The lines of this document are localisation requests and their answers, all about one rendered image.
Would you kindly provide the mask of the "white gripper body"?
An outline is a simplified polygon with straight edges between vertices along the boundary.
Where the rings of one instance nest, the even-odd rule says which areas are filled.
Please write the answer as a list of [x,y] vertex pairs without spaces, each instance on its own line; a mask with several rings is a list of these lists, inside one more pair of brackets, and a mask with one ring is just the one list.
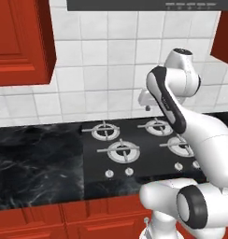
[[139,96],[138,102],[141,106],[157,106],[157,102],[154,97],[150,94],[147,89],[142,89]]

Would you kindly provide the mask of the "black gas hob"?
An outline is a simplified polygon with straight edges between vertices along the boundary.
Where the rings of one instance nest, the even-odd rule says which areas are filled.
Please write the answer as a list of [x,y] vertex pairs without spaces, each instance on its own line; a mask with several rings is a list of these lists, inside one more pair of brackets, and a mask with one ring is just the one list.
[[[162,180],[189,177],[202,183],[206,177],[195,169],[192,149],[175,134],[164,118],[111,119],[84,122],[83,168],[85,181],[108,180]],[[178,171],[179,162],[183,169]],[[134,169],[132,176],[124,171]],[[114,176],[107,178],[106,170]]]

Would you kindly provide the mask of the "dark grey range hood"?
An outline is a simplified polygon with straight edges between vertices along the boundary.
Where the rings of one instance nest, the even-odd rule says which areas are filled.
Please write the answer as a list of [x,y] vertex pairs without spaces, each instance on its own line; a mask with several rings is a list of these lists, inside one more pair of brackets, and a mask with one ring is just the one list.
[[69,11],[228,10],[228,0],[66,0]]

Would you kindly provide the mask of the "red base cupboard door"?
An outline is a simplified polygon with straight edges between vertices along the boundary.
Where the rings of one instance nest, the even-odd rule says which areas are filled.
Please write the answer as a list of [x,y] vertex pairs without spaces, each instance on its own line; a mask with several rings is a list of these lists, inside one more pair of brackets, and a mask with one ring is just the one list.
[[138,239],[151,212],[137,195],[61,204],[68,239]]
[[0,211],[0,239],[68,239],[58,204]]

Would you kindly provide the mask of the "red wall cupboard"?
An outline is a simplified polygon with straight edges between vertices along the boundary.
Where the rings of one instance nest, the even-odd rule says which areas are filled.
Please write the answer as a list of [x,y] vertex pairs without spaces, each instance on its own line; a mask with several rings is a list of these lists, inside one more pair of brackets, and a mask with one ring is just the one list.
[[49,0],[0,0],[0,87],[48,84],[55,64]]
[[221,13],[210,55],[228,63],[228,11]]

